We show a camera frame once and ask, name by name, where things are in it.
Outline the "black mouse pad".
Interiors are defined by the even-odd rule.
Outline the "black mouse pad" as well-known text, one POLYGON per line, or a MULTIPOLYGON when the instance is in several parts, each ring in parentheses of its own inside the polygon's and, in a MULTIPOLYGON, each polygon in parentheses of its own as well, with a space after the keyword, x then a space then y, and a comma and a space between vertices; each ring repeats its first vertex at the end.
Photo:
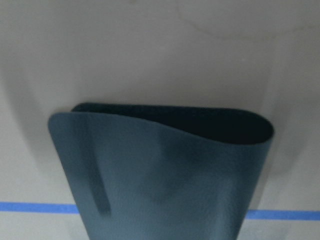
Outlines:
POLYGON ((91 240, 235 240, 275 132, 241 109, 99 103, 48 129, 91 240))

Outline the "blue tape grid lines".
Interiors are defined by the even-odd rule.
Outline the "blue tape grid lines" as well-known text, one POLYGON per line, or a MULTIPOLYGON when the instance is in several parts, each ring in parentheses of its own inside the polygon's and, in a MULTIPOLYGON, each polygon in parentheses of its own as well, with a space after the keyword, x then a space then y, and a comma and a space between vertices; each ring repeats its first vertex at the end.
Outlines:
MULTIPOLYGON (((79 214, 74 204, 7 202, 0 203, 2 212, 43 213, 43 214, 79 214)), ((275 221, 319 221, 319 211, 304 210, 270 210, 251 209, 247 211, 246 220, 275 220, 275 221)))

